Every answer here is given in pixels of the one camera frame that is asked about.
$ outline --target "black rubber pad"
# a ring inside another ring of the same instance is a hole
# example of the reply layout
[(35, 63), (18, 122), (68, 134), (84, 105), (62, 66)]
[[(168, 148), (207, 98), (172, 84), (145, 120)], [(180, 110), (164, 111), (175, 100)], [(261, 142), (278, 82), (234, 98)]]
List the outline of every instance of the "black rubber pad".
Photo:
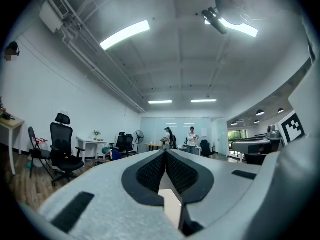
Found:
[(257, 176), (255, 173), (246, 172), (243, 170), (234, 170), (231, 174), (242, 177), (242, 178), (246, 178), (249, 180), (254, 180)]
[(52, 225), (65, 233), (75, 226), (80, 216), (86, 210), (94, 194), (80, 192), (63, 210), (53, 219)]

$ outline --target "electric fan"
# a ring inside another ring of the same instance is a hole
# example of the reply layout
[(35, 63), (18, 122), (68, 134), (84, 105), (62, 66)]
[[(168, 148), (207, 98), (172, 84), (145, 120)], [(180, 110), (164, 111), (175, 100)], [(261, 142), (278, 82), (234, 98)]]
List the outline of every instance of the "electric fan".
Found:
[(140, 130), (136, 130), (132, 137), (133, 137), (134, 143), (138, 144), (138, 147), (136, 149), (136, 153), (138, 154), (139, 153), (139, 144), (141, 144), (145, 138), (144, 133)]

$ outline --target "air conditioner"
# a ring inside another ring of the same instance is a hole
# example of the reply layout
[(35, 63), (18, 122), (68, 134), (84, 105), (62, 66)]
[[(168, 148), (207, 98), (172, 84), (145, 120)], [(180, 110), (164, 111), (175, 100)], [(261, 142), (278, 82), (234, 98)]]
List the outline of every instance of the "air conditioner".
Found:
[(59, 30), (63, 26), (62, 20), (55, 13), (48, 1), (43, 3), (39, 16), (52, 33), (55, 33), (56, 30)]
[(68, 8), (64, 5), (62, 0), (48, 0), (51, 7), (54, 9), (56, 14), (63, 20), (66, 15), (69, 13)]

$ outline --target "white desk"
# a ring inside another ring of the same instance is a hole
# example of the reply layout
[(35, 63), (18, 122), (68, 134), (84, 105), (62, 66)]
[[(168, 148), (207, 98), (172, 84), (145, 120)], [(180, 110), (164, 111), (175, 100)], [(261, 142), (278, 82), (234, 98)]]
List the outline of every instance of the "white desk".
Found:
[(14, 151), (13, 151), (13, 133), (14, 129), (20, 127), (19, 134), (18, 134), (18, 141), (19, 141), (19, 155), (21, 155), (21, 129), (22, 125), (25, 121), (22, 119), (12, 115), (12, 117), (15, 118), (15, 120), (5, 120), (4, 118), (0, 118), (0, 126), (3, 126), (4, 128), (7, 128), (9, 130), (9, 157), (10, 157), (10, 166), (11, 171), (13, 175), (16, 175), (15, 170), (15, 163), (14, 163)]
[[(195, 148), (196, 148), (196, 150), (198, 150), (198, 156), (201, 156), (202, 148), (200, 146), (196, 146)], [(186, 152), (187, 151), (187, 147), (178, 147), (178, 150)]]
[[(94, 140), (93, 138), (85, 138), (85, 137), (76, 137), (77, 141), (78, 141), (78, 145), (80, 148), (83, 148), (84, 151), (82, 151), (82, 161), (84, 163), (83, 167), (85, 167), (85, 157), (86, 157), (86, 144), (94, 144), (95, 145), (95, 158), (98, 157), (98, 145), (104, 145), (104, 147), (106, 147), (107, 142), (106, 141), (97, 141)], [(106, 159), (106, 154), (103, 154), (103, 160)]]

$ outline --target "window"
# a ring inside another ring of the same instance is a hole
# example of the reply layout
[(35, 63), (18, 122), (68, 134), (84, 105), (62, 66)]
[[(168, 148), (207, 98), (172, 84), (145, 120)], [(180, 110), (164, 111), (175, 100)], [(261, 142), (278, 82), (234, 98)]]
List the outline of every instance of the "window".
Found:
[(229, 137), (229, 148), (231, 148), (231, 143), (236, 140), (246, 139), (247, 130), (234, 130), (228, 132)]

